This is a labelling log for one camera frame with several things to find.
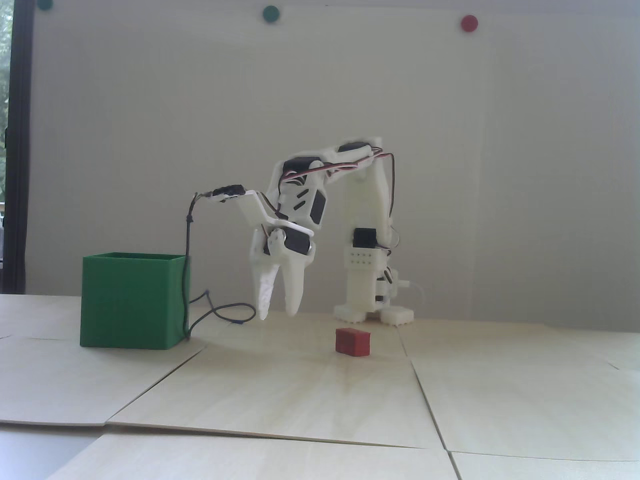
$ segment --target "wooden board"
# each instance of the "wooden board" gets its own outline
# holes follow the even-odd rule
[[[607,365],[588,349],[542,324],[416,320],[398,332],[410,358],[428,361]]]
[[[456,480],[442,449],[265,438],[111,435],[49,480]]]
[[[194,336],[224,340],[226,345],[241,348],[325,355],[335,351],[337,328],[357,328],[371,332],[373,357],[406,358],[396,327],[379,321],[347,324],[330,314],[298,314],[291,318],[283,312],[270,312],[264,322],[254,319],[244,325],[230,324],[222,331],[215,330],[212,335],[208,332],[209,326],[205,326],[200,331],[194,330]]]
[[[619,369],[640,370],[640,333],[554,328],[563,338],[584,346]]]
[[[98,429],[0,425],[0,479],[46,478],[99,436]]]
[[[72,340],[0,342],[0,421],[103,425],[180,364],[199,340],[166,351],[82,348]]]
[[[548,460],[454,453],[461,480],[638,480],[638,461]]]
[[[211,344],[110,422],[442,446],[407,359]]]
[[[448,450],[640,460],[640,372],[413,360]]]
[[[80,297],[42,295],[0,295],[0,337],[15,335],[31,339],[80,339]],[[202,302],[189,308],[189,320],[194,322],[208,307]],[[229,322],[210,315],[198,329],[211,335]]]

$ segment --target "white wall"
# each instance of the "white wall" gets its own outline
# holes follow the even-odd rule
[[[376,134],[398,160],[394,264],[428,291],[425,307],[403,294],[418,315],[640,330],[637,19],[479,13],[464,35],[461,12],[425,8],[259,15],[36,13],[30,293],[79,294],[83,255],[181,252],[194,191],[265,188],[278,159]],[[302,310],[343,299],[341,198],[332,186]],[[195,219],[194,291],[250,299],[239,212]]]
[[[640,330],[640,24],[492,21],[473,316]]]
[[[181,252],[194,191],[266,188],[277,160],[374,134],[397,156],[394,264],[429,290],[428,308],[403,299],[465,317],[486,42],[459,18],[286,6],[268,26],[199,0],[36,12],[28,291],[79,294],[83,255]],[[329,193],[302,310],[344,299],[342,191]],[[193,291],[250,300],[250,237],[233,205],[198,204]]]

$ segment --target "green box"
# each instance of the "green box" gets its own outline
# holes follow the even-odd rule
[[[184,338],[184,255],[83,258],[80,345],[166,350]],[[189,298],[189,265],[187,265]]]

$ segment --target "robotic arm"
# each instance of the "robotic arm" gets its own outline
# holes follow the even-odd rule
[[[314,260],[314,234],[321,228],[325,186],[347,176],[345,211],[349,235],[344,252],[348,271],[347,302],[335,307],[341,320],[358,323],[378,314],[384,323],[413,320],[413,311],[391,307],[397,293],[397,271],[388,267],[392,244],[391,210],[380,138],[349,141],[338,147],[300,152],[280,161],[266,193],[230,186],[213,192],[211,200],[235,198],[254,228],[250,251],[256,308],[261,319],[269,312],[273,284],[282,268],[286,311],[297,313],[305,268]]]

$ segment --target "green magnet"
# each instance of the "green magnet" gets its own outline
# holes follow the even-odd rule
[[[53,0],[38,0],[38,8],[47,11],[53,7]]]
[[[262,18],[267,23],[275,23],[280,18],[280,9],[275,5],[266,6],[262,11]]]

